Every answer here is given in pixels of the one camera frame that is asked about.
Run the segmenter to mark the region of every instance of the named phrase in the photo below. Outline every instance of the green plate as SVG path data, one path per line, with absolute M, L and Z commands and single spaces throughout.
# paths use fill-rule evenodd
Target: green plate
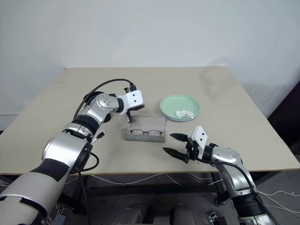
M 187 110 L 194 113 L 194 118 L 200 112 L 200 105 L 196 99 L 187 95 L 170 95 L 160 102 L 160 110 L 162 114 L 170 120 L 176 122 L 184 122 L 192 120 L 191 118 L 178 118 L 176 111 Z

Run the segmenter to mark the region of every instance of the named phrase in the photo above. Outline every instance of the table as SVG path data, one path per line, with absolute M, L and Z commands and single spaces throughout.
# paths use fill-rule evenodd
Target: table
M 197 99 L 201 105 L 199 116 L 184 123 L 166 120 L 166 135 L 188 134 L 192 127 L 202 125 L 209 142 L 238 151 L 249 171 L 300 168 L 289 148 L 225 67 L 68 68 L 0 135 L 0 173 L 22 174 L 37 167 L 45 143 L 72 120 L 83 96 L 113 78 L 127 78 L 142 91 L 145 108 L 133 115 L 162 116 L 159 102 L 172 94 Z M 114 82 L 101 90 L 124 94 L 127 85 Z M 185 144 L 169 136 L 165 143 L 125 141 L 127 127 L 126 118 L 116 114 L 101 126 L 107 135 L 93 148 L 100 164 L 88 174 L 216 171 L 210 165 L 185 164 L 170 157 L 162 147 L 185 151 Z M 86 166 L 94 163 L 91 157 Z

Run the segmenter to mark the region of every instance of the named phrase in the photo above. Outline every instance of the eyeglasses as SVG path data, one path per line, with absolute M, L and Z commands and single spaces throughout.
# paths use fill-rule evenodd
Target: eyeglasses
M 131 130 L 132 135 L 150 135 L 150 136 L 160 136 L 163 132 L 158 130 L 142 131 L 139 129 Z

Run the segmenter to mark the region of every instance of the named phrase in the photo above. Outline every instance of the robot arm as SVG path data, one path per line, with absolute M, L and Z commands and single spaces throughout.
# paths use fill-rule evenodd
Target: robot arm
M 188 163 L 190 159 L 210 163 L 219 170 L 241 225 L 276 224 L 276 221 L 271 219 L 272 215 L 262 205 L 251 175 L 236 151 L 215 144 L 206 145 L 207 135 L 201 126 L 193 128 L 190 135 L 171 134 L 171 136 L 179 141 L 187 142 L 187 153 L 164 148 L 168 154 L 185 163 Z
M 143 105 L 140 90 L 128 89 L 117 97 L 100 93 L 86 99 L 86 106 L 74 120 L 46 144 L 42 164 L 21 175 L 0 194 L 0 225 L 30 225 L 47 217 L 69 174 L 84 168 L 93 137 L 108 115 L 123 115 Z

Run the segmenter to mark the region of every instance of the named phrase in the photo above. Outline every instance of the crumpled tissue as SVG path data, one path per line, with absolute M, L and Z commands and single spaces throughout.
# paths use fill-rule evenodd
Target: crumpled tissue
M 181 111 L 176 111 L 176 116 L 180 119 L 182 118 L 194 118 L 194 113 L 187 111 L 187 110 L 181 110 Z

